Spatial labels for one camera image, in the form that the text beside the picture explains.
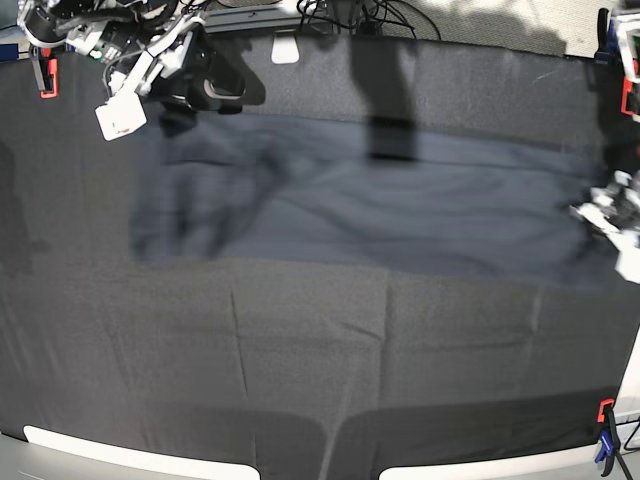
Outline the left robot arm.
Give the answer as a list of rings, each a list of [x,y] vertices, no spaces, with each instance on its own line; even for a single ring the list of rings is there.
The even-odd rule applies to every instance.
[[[587,67],[597,100],[602,165],[596,183],[570,207],[594,234],[639,246],[639,3],[598,12],[598,46]]]

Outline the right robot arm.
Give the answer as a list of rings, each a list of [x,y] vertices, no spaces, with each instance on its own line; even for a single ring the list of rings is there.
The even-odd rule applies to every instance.
[[[168,109],[238,113],[243,74],[206,33],[205,1],[21,1],[40,96],[58,94],[56,52],[103,67],[109,99],[131,91]]]

